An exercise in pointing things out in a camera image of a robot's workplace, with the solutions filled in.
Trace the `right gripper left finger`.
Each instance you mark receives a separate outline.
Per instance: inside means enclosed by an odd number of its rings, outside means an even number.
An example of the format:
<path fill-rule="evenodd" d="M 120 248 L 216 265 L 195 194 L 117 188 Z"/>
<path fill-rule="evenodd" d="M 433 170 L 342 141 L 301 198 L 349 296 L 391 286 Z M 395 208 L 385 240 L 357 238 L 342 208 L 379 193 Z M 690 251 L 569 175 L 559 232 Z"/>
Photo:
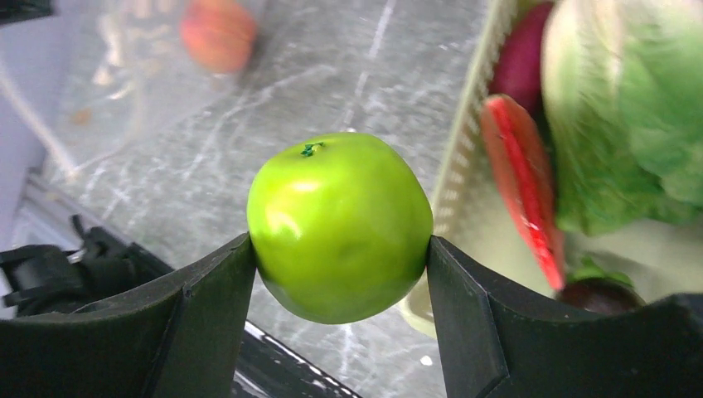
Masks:
<path fill-rule="evenodd" d="M 227 397 L 255 276 L 247 235 L 73 313 L 1 322 L 4 397 Z"/>

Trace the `clear dotted zip bag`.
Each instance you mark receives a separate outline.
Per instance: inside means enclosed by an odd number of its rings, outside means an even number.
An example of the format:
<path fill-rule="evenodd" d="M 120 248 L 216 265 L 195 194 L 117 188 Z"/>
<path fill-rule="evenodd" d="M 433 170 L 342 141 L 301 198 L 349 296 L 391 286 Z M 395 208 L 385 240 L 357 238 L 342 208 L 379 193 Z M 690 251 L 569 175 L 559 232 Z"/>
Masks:
<path fill-rule="evenodd" d="M 65 177 L 168 129 L 233 92 L 183 40 L 184 1 L 80 1 L 70 11 L 69 73 L 54 116 L 22 119 Z"/>

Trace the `green toy apple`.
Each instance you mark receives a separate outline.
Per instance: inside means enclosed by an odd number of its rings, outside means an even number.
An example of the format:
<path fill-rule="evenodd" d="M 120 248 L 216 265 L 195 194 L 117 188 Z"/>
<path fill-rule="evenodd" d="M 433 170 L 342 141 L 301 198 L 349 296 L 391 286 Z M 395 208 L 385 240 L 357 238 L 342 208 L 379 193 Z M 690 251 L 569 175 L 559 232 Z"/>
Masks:
<path fill-rule="evenodd" d="M 433 232 L 410 166 L 368 133 L 327 133 L 273 156 L 251 183 L 246 220 L 265 287 L 321 324 L 400 301 L 424 273 Z"/>

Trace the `pale green plastic basket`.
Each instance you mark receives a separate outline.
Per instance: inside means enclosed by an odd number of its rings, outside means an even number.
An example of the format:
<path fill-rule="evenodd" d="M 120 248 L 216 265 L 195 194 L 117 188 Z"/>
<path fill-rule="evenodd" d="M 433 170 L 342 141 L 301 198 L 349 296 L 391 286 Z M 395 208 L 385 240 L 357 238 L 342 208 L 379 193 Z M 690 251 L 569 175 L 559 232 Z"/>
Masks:
<path fill-rule="evenodd" d="M 551 296 L 528 246 L 504 207 L 483 148 L 479 110 L 505 37 L 532 7 L 530 1 L 491 1 L 432 196 L 434 232 L 477 262 Z M 629 276 L 647 301 L 702 289 L 702 223 L 673 226 L 644 220 L 599 237 L 571 234 L 570 265 L 582 256 Z"/>

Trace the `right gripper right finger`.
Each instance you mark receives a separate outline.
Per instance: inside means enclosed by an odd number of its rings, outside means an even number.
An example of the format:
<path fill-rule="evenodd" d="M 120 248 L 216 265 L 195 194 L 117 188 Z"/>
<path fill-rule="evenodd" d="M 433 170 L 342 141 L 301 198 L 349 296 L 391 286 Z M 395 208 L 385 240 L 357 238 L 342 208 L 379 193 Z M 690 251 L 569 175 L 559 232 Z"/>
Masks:
<path fill-rule="evenodd" d="M 428 280 L 450 397 L 699 397 L 702 297 L 605 317 L 431 239 Z"/>

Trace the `orange peach toy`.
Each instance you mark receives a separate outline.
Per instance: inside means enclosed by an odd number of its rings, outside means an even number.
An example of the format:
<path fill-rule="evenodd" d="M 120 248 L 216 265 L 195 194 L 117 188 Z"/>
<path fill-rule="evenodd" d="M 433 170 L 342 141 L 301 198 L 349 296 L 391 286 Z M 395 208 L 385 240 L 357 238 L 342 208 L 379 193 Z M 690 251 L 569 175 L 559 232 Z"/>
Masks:
<path fill-rule="evenodd" d="M 237 1 L 191 1 L 180 23 L 180 36 L 190 57 L 206 70 L 230 74 L 248 63 L 258 24 Z"/>

